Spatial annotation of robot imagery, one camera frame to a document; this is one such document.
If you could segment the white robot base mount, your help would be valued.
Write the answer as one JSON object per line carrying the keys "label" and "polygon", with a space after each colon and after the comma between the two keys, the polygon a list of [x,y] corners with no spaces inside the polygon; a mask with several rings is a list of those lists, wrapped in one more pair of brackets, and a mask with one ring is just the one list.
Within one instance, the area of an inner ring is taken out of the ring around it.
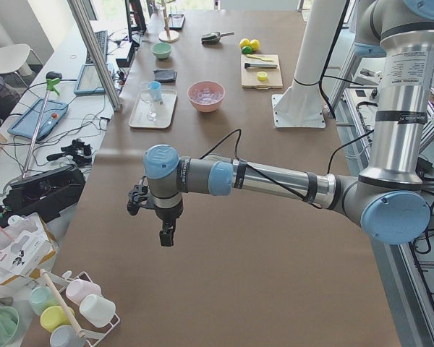
{"label": "white robot base mount", "polygon": [[319,86],[348,7],[345,0],[313,2],[292,84],[284,93],[272,95],[275,127],[326,127]]}

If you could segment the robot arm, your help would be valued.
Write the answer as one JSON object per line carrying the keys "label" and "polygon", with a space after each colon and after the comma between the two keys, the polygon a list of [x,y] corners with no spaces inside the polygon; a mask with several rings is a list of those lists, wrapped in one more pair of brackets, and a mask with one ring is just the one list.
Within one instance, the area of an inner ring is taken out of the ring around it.
{"label": "robot arm", "polygon": [[300,172],[238,158],[180,156],[169,145],[143,158],[147,207],[162,220],[161,244],[174,243],[182,195],[226,196],[233,189],[300,199],[336,211],[386,244],[405,244],[428,227],[416,165],[434,72],[434,1],[361,1],[355,44],[386,53],[371,156],[358,177]]}

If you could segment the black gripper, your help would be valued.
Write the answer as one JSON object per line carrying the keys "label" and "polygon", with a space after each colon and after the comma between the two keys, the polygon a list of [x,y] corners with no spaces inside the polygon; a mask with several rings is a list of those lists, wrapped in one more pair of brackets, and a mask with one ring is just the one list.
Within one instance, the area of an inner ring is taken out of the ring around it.
{"label": "black gripper", "polygon": [[174,228],[176,227],[176,220],[179,219],[183,213],[183,204],[177,204],[168,208],[155,206],[155,212],[162,220],[162,228],[159,232],[161,246],[172,247],[174,245]]}

